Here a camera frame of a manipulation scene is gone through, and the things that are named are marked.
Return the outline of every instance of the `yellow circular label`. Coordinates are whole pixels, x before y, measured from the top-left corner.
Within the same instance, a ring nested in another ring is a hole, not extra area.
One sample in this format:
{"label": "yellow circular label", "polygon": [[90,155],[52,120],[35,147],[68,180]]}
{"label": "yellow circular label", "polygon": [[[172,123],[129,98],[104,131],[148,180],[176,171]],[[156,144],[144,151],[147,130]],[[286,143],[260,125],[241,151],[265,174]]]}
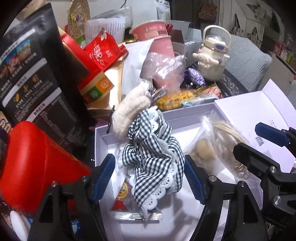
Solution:
{"label": "yellow circular label", "polygon": [[123,183],[117,197],[118,198],[125,198],[127,196],[127,194],[128,194],[128,185],[126,183]]}

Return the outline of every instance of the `black cable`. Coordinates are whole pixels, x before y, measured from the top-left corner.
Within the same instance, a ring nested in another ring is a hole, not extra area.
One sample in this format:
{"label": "black cable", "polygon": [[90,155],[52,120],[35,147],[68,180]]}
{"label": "black cable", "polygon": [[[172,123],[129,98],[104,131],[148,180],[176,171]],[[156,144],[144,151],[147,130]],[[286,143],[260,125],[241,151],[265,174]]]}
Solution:
{"label": "black cable", "polygon": [[124,4],[122,4],[122,6],[120,8],[123,8],[125,4],[126,4],[126,0],[124,1]]}

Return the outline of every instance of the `green square logo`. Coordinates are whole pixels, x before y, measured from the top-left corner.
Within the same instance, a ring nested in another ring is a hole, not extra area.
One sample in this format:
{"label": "green square logo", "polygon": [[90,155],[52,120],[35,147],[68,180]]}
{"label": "green square logo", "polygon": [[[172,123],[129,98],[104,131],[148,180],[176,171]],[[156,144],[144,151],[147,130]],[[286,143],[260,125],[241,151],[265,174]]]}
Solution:
{"label": "green square logo", "polygon": [[102,92],[99,91],[95,86],[91,88],[86,94],[92,101],[99,99],[103,95]]}

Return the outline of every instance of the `red candy wrapper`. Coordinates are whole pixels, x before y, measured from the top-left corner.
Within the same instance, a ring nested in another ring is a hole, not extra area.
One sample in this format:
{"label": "red candy wrapper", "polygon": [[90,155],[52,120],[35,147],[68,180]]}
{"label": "red candy wrapper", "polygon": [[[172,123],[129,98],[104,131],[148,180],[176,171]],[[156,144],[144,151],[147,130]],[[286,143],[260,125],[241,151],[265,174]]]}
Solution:
{"label": "red candy wrapper", "polygon": [[112,35],[102,28],[98,36],[84,48],[89,57],[95,61],[97,66],[105,71],[121,56],[125,55],[128,50],[121,44],[117,45]]}

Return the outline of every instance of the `fluffy cream fabric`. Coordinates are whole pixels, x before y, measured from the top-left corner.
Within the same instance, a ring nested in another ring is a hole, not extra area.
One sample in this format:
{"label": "fluffy cream fabric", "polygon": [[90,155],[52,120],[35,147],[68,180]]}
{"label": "fluffy cream fabric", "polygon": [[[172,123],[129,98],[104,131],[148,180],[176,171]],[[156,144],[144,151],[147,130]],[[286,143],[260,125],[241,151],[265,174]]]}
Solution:
{"label": "fluffy cream fabric", "polygon": [[137,115],[150,107],[151,101],[146,90],[138,85],[119,104],[112,115],[113,132],[118,139],[127,137],[128,128]]}

